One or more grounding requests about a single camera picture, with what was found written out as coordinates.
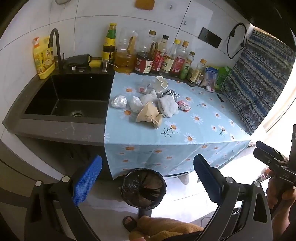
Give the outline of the person's right hand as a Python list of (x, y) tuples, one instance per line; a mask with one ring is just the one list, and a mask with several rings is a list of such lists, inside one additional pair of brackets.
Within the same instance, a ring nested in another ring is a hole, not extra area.
[(271, 217), (290, 209), (295, 202), (295, 186), (280, 179), (272, 170), (269, 172), (269, 182), (266, 191), (267, 203)]

